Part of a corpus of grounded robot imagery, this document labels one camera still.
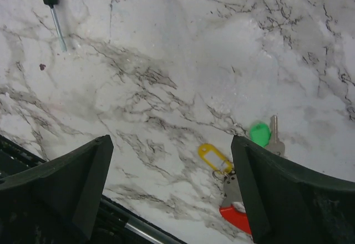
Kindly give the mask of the yellow key tag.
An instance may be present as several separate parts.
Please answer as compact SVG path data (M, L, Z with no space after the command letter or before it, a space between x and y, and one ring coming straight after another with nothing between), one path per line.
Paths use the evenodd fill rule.
M218 173L229 174L234 168L232 162L212 144L200 145L197 153L209 167Z

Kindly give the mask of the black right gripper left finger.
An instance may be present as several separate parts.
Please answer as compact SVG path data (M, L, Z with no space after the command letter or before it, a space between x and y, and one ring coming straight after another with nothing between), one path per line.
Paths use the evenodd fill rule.
M86 243L90 240L113 154L109 135L13 171L26 151L1 137L1 243Z

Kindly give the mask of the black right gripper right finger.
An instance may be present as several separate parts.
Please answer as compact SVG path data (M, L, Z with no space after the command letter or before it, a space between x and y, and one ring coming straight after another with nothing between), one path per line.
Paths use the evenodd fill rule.
M354 243L353 182L242 136L234 136L231 152L254 243Z

